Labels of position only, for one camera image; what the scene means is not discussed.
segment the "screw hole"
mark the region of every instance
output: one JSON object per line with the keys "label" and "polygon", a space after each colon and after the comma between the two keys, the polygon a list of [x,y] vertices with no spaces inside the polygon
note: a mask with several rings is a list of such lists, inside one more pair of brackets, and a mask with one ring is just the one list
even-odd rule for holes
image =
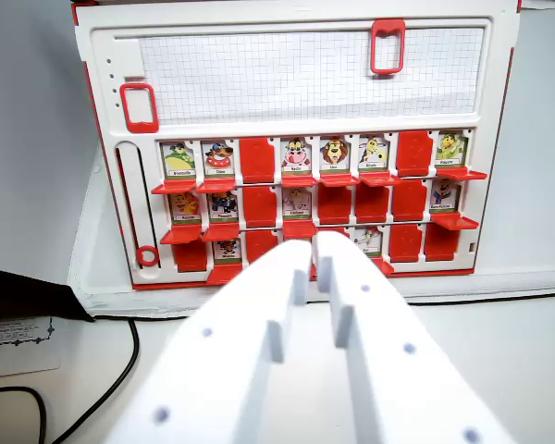
{"label": "screw hole", "polygon": [[170,416],[170,412],[167,407],[160,407],[156,412],[154,412],[154,422],[157,424],[163,424],[167,421]]}
{"label": "screw hole", "polygon": [[473,429],[468,429],[464,431],[464,440],[466,442],[476,443],[479,442],[479,434]]}
{"label": "screw hole", "polygon": [[403,349],[408,354],[415,354],[415,346],[411,342],[407,342],[405,345],[403,345]]}

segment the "red clip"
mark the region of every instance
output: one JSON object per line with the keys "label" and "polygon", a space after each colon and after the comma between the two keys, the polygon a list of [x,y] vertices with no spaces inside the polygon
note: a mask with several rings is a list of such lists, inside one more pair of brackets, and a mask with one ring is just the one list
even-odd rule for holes
{"label": "red clip", "polygon": [[[150,94],[150,107],[152,109],[152,122],[132,122],[130,120],[126,90],[148,90]],[[129,132],[134,134],[158,132],[158,115],[156,114],[156,102],[154,101],[154,89],[152,86],[147,83],[126,83],[119,88],[119,94],[121,95],[123,114],[126,116],[126,127],[128,127]]]}
{"label": "red clip", "polygon": [[[152,261],[147,261],[144,258],[144,253],[146,252],[150,252],[154,255],[154,259]],[[158,250],[156,250],[156,248],[151,245],[144,245],[143,247],[140,247],[136,252],[136,259],[138,260],[138,264],[142,266],[155,266],[156,264],[158,264]]]}
{"label": "red clip", "polygon": [[[396,68],[377,69],[376,68],[376,36],[391,35],[398,32],[401,35],[401,55],[399,57],[399,65]],[[375,20],[372,25],[372,49],[370,57],[370,66],[375,74],[394,74],[403,69],[403,58],[405,57],[405,21],[401,18],[387,18]]]}

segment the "printed card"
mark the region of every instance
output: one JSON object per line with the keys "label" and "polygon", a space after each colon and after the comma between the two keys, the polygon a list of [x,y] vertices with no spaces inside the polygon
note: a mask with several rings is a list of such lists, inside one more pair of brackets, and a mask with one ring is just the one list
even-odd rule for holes
{"label": "printed card", "polygon": [[450,213],[459,205],[461,187],[450,179],[438,179],[432,182],[432,196],[429,201],[430,213]]}
{"label": "printed card", "polygon": [[304,137],[281,141],[281,171],[283,175],[311,174],[311,146]]}
{"label": "printed card", "polygon": [[173,225],[199,224],[202,222],[200,200],[192,193],[170,194],[168,204]]}
{"label": "printed card", "polygon": [[165,179],[195,179],[193,150],[184,142],[160,144]]}
{"label": "printed card", "polygon": [[440,132],[436,148],[436,167],[462,167],[468,142],[469,140],[459,132]]}
{"label": "printed card", "polygon": [[312,194],[304,188],[284,188],[283,212],[284,219],[310,219],[312,212]]}
{"label": "printed card", "polygon": [[231,191],[207,195],[210,222],[238,222],[237,196]]}
{"label": "printed card", "polygon": [[321,173],[350,171],[350,147],[341,137],[321,139]]}
{"label": "printed card", "polygon": [[203,170],[208,178],[234,177],[234,150],[224,141],[202,142]]}
{"label": "printed card", "polygon": [[239,264],[242,262],[241,240],[213,242],[215,264]]}
{"label": "printed card", "polygon": [[353,242],[368,257],[382,254],[382,233],[376,227],[356,227]]}
{"label": "printed card", "polygon": [[361,136],[358,170],[383,171],[389,164],[389,141],[382,136]]}

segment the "gray wall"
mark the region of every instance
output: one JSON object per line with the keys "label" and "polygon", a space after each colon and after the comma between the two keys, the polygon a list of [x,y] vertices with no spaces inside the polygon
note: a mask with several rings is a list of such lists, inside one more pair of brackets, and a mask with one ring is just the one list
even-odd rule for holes
{"label": "gray wall", "polygon": [[98,138],[68,0],[0,0],[0,269],[64,283]]}

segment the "cartoon character portrait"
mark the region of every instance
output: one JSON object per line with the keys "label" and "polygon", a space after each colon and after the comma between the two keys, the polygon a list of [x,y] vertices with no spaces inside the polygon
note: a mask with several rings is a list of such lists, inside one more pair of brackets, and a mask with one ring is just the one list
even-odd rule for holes
{"label": "cartoon character portrait", "polygon": [[238,239],[214,242],[214,262],[217,264],[237,264],[241,259],[241,241]]}
{"label": "cartoon character portrait", "polygon": [[359,165],[361,170],[385,169],[387,167],[389,146],[383,138],[369,137],[367,143],[360,145],[360,153],[362,153]]}
{"label": "cartoon character portrait", "polygon": [[328,164],[334,165],[339,164],[345,160],[348,156],[348,145],[341,139],[334,137],[327,145],[321,148],[323,153],[323,160]]}
{"label": "cartoon character portrait", "polygon": [[237,242],[235,240],[221,240],[218,246],[223,253],[234,253],[236,251]]}
{"label": "cartoon character portrait", "polygon": [[310,156],[308,155],[306,143],[301,139],[293,139],[288,142],[286,146],[286,154],[281,163],[282,167],[301,167],[311,164]]}
{"label": "cartoon character portrait", "polygon": [[215,192],[210,195],[210,201],[213,211],[221,211],[222,213],[237,211],[237,198],[230,191]]}
{"label": "cartoon character portrait", "polygon": [[440,133],[436,150],[436,165],[462,165],[467,140],[455,133]]}
{"label": "cartoon character portrait", "polygon": [[183,142],[161,145],[163,165],[167,177],[181,179],[195,176],[195,162],[191,150]]}
{"label": "cartoon character portrait", "polygon": [[454,211],[458,203],[458,187],[450,179],[434,180],[430,211]]}
{"label": "cartoon character portrait", "polygon": [[215,169],[230,168],[232,166],[230,162],[232,154],[232,148],[224,143],[214,143],[210,151],[205,153],[205,164]]}
{"label": "cartoon character portrait", "polygon": [[376,227],[357,227],[354,242],[368,256],[380,255],[382,233]]}
{"label": "cartoon character portrait", "polygon": [[283,210],[285,218],[309,218],[311,216],[311,193],[292,188],[283,191]]}
{"label": "cartoon character portrait", "polygon": [[190,192],[168,196],[174,224],[197,223],[200,217],[200,201]]}

